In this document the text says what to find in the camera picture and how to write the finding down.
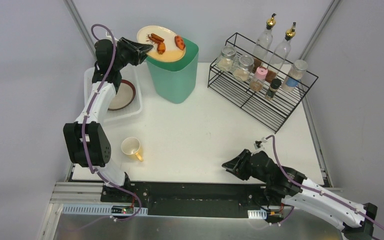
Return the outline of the cream plate with leaf pattern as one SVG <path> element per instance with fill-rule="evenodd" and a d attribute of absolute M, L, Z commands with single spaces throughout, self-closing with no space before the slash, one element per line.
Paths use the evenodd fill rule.
<path fill-rule="evenodd" d="M 148 34 L 154 33 L 164 39 L 166 46 L 166 51 L 163 54 L 157 53 L 157 45 L 153 44 L 147 37 Z M 136 39 L 141 44 L 152 44 L 153 49 L 147 54 L 148 57 L 163 63 L 171 63 L 179 61 L 186 54 L 186 39 L 183 38 L 185 43 L 185 49 L 180 50 L 175 44 L 175 36 L 177 36 L 174 31 L 157 25 L 148 25 L 142 27 L 136 34 Z"/>

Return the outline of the red rimmed plate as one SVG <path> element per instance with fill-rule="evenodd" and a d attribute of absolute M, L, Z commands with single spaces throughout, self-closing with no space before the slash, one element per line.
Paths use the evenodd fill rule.
<path fill-rule="evenodd" d="M 112 99 L 108 110 L 117 111 L 127 107 L 136 96 L 135 86 L 128 80 L 122 79 L 115 97 Z"/>

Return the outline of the black wire rack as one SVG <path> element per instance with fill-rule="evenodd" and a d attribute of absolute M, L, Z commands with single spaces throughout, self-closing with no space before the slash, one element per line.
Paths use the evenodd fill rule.
<path fill-rule="evenodd" d="M 233 47 L 236 50 L 236 59 L 243 55 L 257 58 L 252 54 L 255 44 L 255 41 L 239 32 L 235 32 L 224 43 L 225 46 Z M 286 59 L 282 67 L 278 68 L 269 64 L 265 59 L 257 59 L 262 61 L 263 67 L 270 66 L 276 69 L 276 78 L 282 82 L 286 79 L 293 64 L 293 61 Z M 232 72 L 221 70 L 216 61 L 217 57 L 210 64 L 207 87 L 274 133 L 281 129 L 319 79 L 318 75 L 307 70 L 292 92 L 286 92 L 280 87 L 274 95 L 274 99 L 268 100 L 265 98 L 265 94 L 269 90 L 270 83 L 266 81 L 260 91 L 251 90 L 249 84 L 253 73 L 250 73 L 247 81 L 239 81 L 235 79 Z"/>

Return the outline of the pink lid spice shaker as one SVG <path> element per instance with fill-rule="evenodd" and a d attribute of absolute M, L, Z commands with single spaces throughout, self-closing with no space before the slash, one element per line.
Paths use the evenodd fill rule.
<path fill-rule="evenodd" d="M 268 70 L 265 67 L 259 66 L 250 80 L 249 88 L 254 92 L 262 90 L 267 74 Z"/>

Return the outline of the glass jar with grains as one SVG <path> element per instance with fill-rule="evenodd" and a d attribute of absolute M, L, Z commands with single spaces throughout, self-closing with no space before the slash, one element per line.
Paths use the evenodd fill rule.
<path fill-rule="evenodd" d="M 236 53 L 232 46 L 224 46 L 217 58 L 216 66 L 224 72 L 229 72 L 234 65 Z"/>

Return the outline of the black lid pepper shaker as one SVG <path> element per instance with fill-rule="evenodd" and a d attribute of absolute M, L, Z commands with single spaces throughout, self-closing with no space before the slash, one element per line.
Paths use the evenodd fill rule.
<path fill-rule="evenodd" d="M 278 78 L 274 78 L 265 94 L 265 99 L 271 101 L 276 95 L 278 89 L 280 88 L 282 81 Z"/>

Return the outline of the yellow mug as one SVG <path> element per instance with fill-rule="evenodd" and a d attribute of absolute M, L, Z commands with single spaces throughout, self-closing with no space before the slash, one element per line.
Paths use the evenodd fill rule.
<path fill-rule="evenodd" d="M 143 147 L 139 139 L 136 137 L 127 137 L 121 143 L 121 151 L 124 155 L 132 160 L 144 161 Z"/>

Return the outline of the glass jar with rice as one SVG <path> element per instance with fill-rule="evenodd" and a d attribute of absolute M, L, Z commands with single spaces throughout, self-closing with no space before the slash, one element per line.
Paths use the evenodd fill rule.
<path fill-rule="evenodd" d="M 254 58 L 248 55 L 241 55 L 233 68 L 233 77 L 240 82 L 248 80 L 251 70 L 254 67 Z"/>

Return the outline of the silver lid spice jar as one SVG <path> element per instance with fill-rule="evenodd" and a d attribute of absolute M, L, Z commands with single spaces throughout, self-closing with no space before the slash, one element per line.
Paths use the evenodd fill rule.
<path fill-rule="evenodd" d="M 287 92 L 292 92 L 295 87 L 301 82 L 301 79 L 305 75 L 308 69 L 308 63 L 305 60 L 298 59 L 290 68 L 285 80 L 283 81 L 281 88 Z"/>

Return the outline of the gold spout oil bottle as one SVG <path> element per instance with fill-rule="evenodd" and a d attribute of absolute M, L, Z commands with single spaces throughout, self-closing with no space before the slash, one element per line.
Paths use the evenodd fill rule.
<path fill-rule="evenodd" d="M 254 64 L 252 73 L 255 73 L 257 68 L 262 65 L 263 60 L 265 59 L 268 50 L 273 41 L 272 29 L 276 25 L 275 16 L 277 14 L 273 13 L 271 18 L 266 21 L 265 29 L 258 37 L 256 44 L 254 46 L 252 55 L 254 56 Z"/>

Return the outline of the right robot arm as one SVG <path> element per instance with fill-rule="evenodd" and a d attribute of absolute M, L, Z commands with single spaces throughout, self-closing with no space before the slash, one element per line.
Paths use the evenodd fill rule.
<path fill-rule="evenodd" d="M 222 164 L 235 177 L 265 183 L 263 194 L 269 200 L 282 202 L 310 213 L 341 231 L 348 240 L 371 240 L 377 206 L 345 199 L 315 183 L 303 173 L 275 163 L 263 150 L 243 150 Z"/>

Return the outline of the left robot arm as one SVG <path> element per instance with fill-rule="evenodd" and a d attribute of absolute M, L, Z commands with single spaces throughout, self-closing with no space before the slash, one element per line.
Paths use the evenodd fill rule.
<path fill-rule="evenodd" d="M 92 92 L 76 120 L 64 125 L 63 135 L 73 164 L 88 168 L 109 187 L 122 187 L 126 173 L 111 159 L 111 144 L 102 123 L 122 83 L 121 69 L 140 65 L 153 46 L 122 37 L 118 41 L 98 40 L 94 48 Z"/>

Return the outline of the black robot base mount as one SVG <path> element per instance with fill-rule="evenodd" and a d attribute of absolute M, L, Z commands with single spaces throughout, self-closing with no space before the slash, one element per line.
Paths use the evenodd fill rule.
<path fill-rule="evenodd" d="M 277 209 L 280 199 L 265 195 L 264 184 L 132 181 L 125 189 L 104 186 L 101 202 L 142 206 L 151 216 L 246 218 L 249 210 Z"/>

